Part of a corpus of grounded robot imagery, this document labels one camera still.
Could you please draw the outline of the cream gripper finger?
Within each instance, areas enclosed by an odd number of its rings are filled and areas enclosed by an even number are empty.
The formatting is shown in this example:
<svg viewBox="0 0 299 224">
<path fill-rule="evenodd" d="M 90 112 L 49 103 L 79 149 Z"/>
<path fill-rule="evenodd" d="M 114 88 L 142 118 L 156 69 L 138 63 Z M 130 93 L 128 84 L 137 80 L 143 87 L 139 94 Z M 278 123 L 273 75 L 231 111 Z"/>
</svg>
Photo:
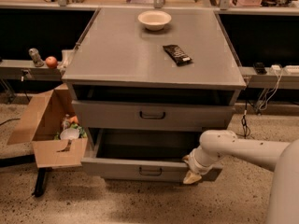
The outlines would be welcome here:
<svg viewBox="0 0 299 224">
<path fill-rule="evenodd" d="M 186 155 L 182 158 L 182 160 L 186 163 L 189 164 L 189 155 Z M 184 179 L 183 179 L 183 184 L 185 185 L 190 185 L 190 184 L 194 184 L 195 182 L 198 182 L 199 180 L 201 180 L 202 177 L 198 174 L 193 173 L 191 170 L 189 170 Z"/>
</svg>

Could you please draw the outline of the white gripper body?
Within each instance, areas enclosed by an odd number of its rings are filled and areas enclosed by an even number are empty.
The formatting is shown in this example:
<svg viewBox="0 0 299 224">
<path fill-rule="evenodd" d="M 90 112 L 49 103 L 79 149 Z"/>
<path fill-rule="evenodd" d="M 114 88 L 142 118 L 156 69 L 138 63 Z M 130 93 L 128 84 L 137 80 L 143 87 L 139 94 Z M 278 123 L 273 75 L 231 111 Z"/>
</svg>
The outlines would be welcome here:
<svg viewBox="0 0 299 224">
<path fill-rule="evenodd" d="M 211 165 L 205 167 L 199 163 L 199 161 L 195 158 L 195 150 L 188 155 L 187 164 L 190 171 L 196 175 L 206 175 L 212 169 Z"/>
</svg>

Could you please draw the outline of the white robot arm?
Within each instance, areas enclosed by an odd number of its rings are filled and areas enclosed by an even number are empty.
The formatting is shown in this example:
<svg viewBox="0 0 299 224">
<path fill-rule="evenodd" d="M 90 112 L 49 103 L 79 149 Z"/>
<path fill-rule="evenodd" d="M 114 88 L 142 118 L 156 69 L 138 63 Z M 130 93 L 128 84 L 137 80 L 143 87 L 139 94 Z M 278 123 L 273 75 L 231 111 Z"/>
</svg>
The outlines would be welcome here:
<svg viewBox="0 0 299 224">
<path fill-rule="evenodd" d="M 266 224 L 299 224 L 299 140 L 240 139 L 228 130 L 205 131 L 200 135 L 199 147 L 183 158 L 189 167 L 183 182 L 199 181 L 225 156 L 273 173 Z"/>
</svg>

